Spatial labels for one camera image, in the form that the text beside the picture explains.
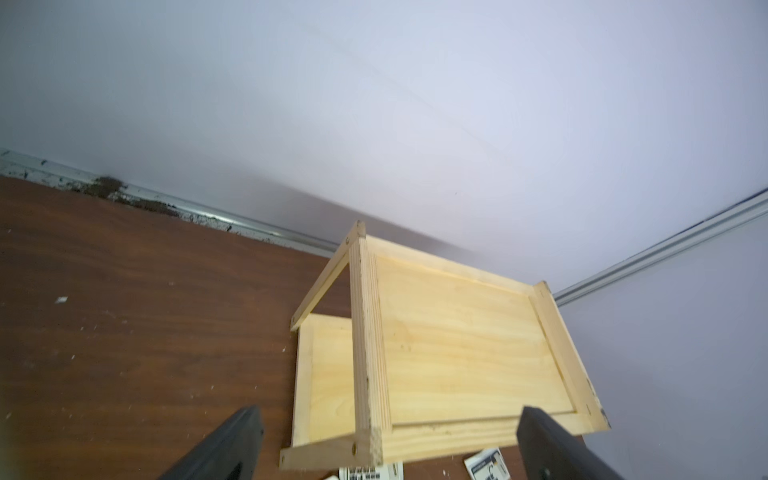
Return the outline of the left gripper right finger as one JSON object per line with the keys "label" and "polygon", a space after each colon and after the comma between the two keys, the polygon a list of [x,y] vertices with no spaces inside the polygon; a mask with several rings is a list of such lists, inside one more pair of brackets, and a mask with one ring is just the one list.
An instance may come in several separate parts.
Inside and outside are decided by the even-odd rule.
{"label": "left gripper right finger", "polygon": [[516,436],[528,479],[622,479],[540,408],[523,408]]}

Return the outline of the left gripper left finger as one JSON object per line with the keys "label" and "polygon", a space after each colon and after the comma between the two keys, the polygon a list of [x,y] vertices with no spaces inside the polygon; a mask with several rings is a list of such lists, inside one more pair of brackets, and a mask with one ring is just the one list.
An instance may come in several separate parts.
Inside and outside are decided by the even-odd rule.
{"label": "left gripper left finger", "polygon": [[243,407],[227,418],[160,480],[251,480],[263,444],[260,408]]}

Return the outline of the yellow coffee bag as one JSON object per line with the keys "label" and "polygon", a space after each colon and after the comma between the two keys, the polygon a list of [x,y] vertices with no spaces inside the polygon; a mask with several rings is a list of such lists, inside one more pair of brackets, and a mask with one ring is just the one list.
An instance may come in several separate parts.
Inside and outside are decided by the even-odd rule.
{"label": "yellow coffee bag", "polygon": [[511,475],[499,448],[484,449],[464,460],[471,480],[510,480]]}
{"label": "yellow coffee bag", "polygon": [[377,467],[340,468],[325,480],[403,480],[401,462]]}

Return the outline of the light wooden two-tier shelf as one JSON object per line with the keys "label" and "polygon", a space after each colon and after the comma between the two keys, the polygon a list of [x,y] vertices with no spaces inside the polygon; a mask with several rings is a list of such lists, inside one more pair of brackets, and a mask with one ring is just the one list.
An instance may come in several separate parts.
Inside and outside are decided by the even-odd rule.
{"label": "light wooden two-tier shelf", "polygon": [[555,299],[357,222],[291,318],[283,470],[421,461],[517,443],[537,407],[574,436],[608,417]]}

